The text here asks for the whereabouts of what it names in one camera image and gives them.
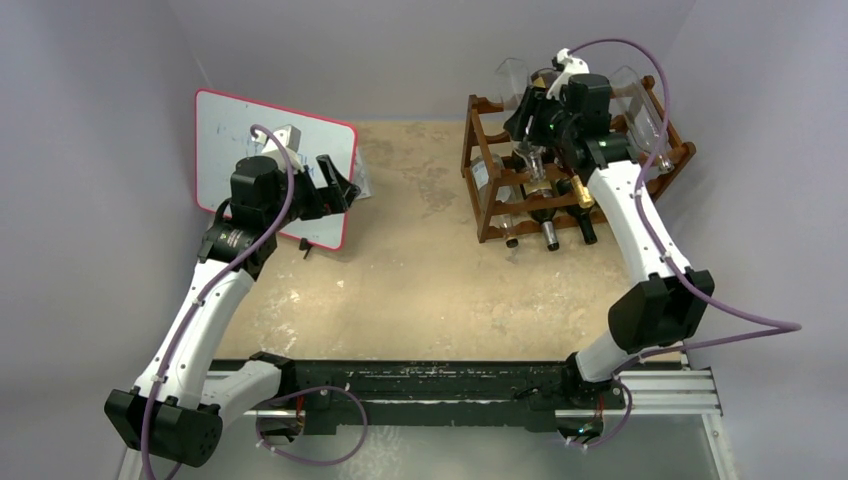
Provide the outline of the dark gold-capped wine bottle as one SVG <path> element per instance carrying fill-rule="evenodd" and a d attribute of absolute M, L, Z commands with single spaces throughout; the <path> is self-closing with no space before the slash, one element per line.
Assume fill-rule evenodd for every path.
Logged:
<path fill-rule="evenodd" d="M 547 88 L 559 75 L 554 68 L 545 67 L 536 70 L 530 75 L 531 83 L 535 87 Z M 548 147 L 548 151 L 554 158 L 557 168 L 570 179 L 579 195 L 579 203 L 582 207 L 593 207 L 595 199 L 588 188 L 583 184 L 577 173 L 566 164 L 563 150 L 559 147 Z"/>

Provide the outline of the clear slim glass bottle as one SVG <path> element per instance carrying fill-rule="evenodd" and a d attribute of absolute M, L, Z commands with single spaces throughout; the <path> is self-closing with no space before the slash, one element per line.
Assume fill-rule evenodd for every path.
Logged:
<path fill-rule="evenodd" d="M 522 160 L 530 183 L 541 182 L 545 178 L 542 148 L 532 145 L 527 135 L 531 115 L 525 105 L 525 94 L 532 91 L 527 65 L 523 60 L 508 57 L 497 67 L 495 75 L 505 115 L 503 127 L 512 142 L 514 162 L 518 164 L 518 159 Z"/>

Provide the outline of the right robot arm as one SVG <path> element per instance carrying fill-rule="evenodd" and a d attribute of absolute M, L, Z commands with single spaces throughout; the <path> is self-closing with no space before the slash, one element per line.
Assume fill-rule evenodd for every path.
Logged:
<path fill-rule="evenodd" d="M 561 392 L 576 407 L 596 399 L 602 382 L 647 349 L 691 338 L 715 284 L 695 270 L 659 218 L 627 135 L 613 130 L 613 89 L 598 74 L 571 76 L 559 92 L 529 85 L 505 130 L 528 155 L 549 149 L 600 206 L 622 253 L 631 288 L 608 310 L 608 328 L 573 354 Z"/>

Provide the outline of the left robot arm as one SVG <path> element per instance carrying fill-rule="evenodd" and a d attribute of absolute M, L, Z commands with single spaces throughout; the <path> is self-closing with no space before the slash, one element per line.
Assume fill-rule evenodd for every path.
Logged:
<path fill-rule="evenodd" d="M 230 195 L 204 233 L 191 286 L 165 340 L 126 391 L 113 390 L 104 411 L 126 446 L 138 453 L 141 477 L 152 461 L 204 465 L 224 429 L 252 408 L 303 406 L 312 388 L 298 382 L 292 361 L 258 353 L 230 376 L 209 381 L 214 354 L 236 309 L 274 252 L 278 231 L 295 220 L 346 212 L 358 194 L 321 155 L 325 185 L 294 161 L 269 155 L 239 160 Z"/>

